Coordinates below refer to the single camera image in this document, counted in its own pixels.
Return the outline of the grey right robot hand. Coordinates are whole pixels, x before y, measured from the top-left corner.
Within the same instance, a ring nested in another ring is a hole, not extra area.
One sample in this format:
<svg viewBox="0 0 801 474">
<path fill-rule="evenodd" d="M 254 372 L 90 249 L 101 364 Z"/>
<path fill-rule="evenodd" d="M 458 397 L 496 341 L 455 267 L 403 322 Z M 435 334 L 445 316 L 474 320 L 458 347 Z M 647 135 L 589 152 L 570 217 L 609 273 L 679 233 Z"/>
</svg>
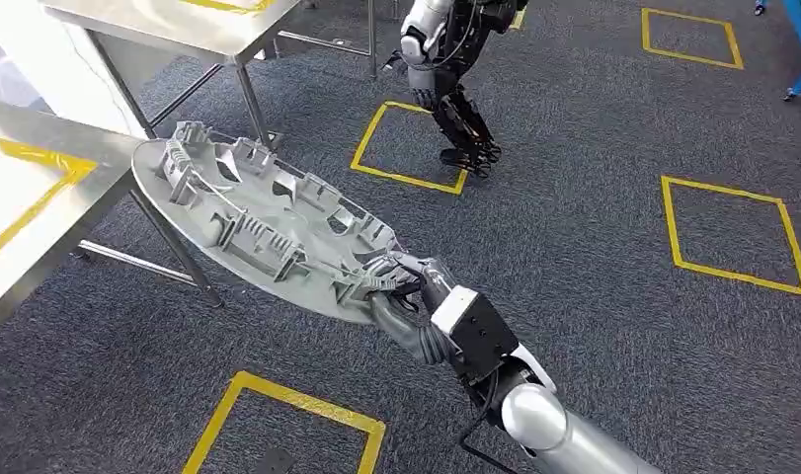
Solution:
<svg viewBox="0 0 801 474">
<path fill-rule="evenodd" d="M 372 291 L 366 296 L 371 323 L 422 363 L 449 360 L 455 353 L 454 344 L 433 320 L 425 325 L 411 321 L 419 308 L 407 300 L 408 295 L 419 292 L 427 311 L 434 315 L 455 286 L 447 268 L 435 258 L 402 251 L 392 251 L 370 265 L 380 276 L 400 274 L 394 288 Z"/>
</svg>

